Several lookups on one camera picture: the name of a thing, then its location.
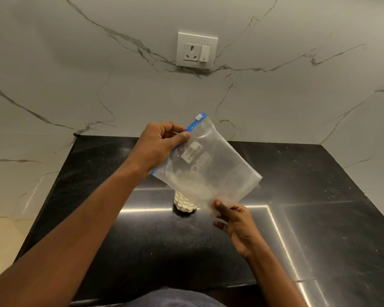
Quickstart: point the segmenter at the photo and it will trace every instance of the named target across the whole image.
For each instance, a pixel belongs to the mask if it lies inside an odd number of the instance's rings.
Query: printed logo on bag
[[[186,148],[185,152],[182,153],[181,157],[190,164],[191,161],[200,153],[202,149],[202,145],[197,141],[192,142],[188,148]]]
[[[200,168],[205,165],[205,163],[210,160],[210,155],[205,151],[200,155],[200,157],[196,160],[196,163],[191,166],[192,172],[199,172]]]

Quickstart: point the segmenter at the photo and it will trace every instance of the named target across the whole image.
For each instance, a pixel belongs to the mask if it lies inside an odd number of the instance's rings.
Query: left hand
[[[174,148],[189,138],[190,133],[175,123],[149,123],[125,162],[137,166],[147,176]]]

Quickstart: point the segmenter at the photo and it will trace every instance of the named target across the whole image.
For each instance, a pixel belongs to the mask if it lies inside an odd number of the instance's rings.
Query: clear plastic bag
[[[215,199],[232,206],[258,185],[262,176],[216,131],[205,113],[186,130],[191,134],[188,142],[176,147],[152,175],[204,210]]]

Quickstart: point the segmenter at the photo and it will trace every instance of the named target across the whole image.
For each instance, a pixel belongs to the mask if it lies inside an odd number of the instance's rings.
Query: black countertop
[[[78,136],[17,257],[111,175],[136,140]],[[313,144],[231,144],[263,176],[241,203],[309,305],[384,306],[384,216],[330,154]],[[257,291],[232,288],[255,283],[246,262],[209,215],[179,212],[173,199],[153,176],[134,190],[75,301],[117,303],[160,287],[214,297],[217,289]]]

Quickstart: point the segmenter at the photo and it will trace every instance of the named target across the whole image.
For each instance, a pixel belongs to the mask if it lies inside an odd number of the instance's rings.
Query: handwritten label
[[[199,151],[202,149],[202,145],[200,145],[197,141],[192,142],[188,148],[186,148],[185,152],[181,155],[181,157],[188,163],[195,158],[196,155],[199,154]]]

